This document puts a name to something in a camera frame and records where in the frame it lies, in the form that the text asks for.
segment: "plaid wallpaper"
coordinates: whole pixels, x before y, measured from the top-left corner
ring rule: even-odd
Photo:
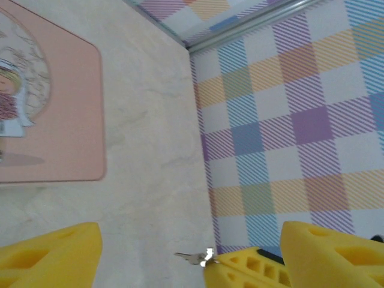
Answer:
[[[283,222],[384,234],[384,1],[334,0],[191,59],[219,253]]]
[[[124,0],[188,44],[280,0]]]

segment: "silver key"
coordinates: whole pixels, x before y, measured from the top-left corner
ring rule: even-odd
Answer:
[[[213,248],[207,248],[206,253],[198,254],[184,254],[184,253],[175,253],[176,256],[183,257],[192,265],[200,265],[205,267],[207,263],[215,261],[215,253]]]
[[[175,255],[183,257],[192,265],[200,265],[200,263],[204,261],[204,257],[205,257],[204,253],[198,253],[198,254],[175,253]]]

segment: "metal edge strip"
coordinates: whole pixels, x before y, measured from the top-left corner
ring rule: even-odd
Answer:
[[[323,0],[283,0],[263,8],[259,11],[240,19],[239,21],[226,26],[221,31],[208,34],[191,44],[186,48],[190,56],[206,51],[231,42],[246,33],[260,29],[264,26],[281,21],[290,16],[302,12],[304,9]]]
[[[155,19],[153,19],[150,15],[148,15],[143,9],[141,9],[139,6],[133,5],[133,3],[129,2],[128,0],[122,0],[124,3],[126,3],[129,7],[131,7],[133,10],[138,12],[141,16],[146,18],[148,21],[150,21],[153,25],[155,25],[157,28],[162,30],[165,34],[167,34],[170,38],[175,40],[178,44],[180,44],[182,47],[185,48],[184,42],[177,36],[173,35],[170,31],[168,31],[166,28],[161,26]]]

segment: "cartoon character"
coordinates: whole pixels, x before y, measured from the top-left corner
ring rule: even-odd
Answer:
[[[0,59],[0,137],[24,137],[25,127],[34,125],[25,112],[28,83],[19,68]],[[4,151],[0,138],[0,161]]]

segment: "key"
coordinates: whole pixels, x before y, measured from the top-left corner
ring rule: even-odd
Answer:
[[[206,256],[204,253],[198,253],[198,254],[175,253],[175,255],[184,258],[192,265],[200,265],[200,263],[205,260],[204,258]]]

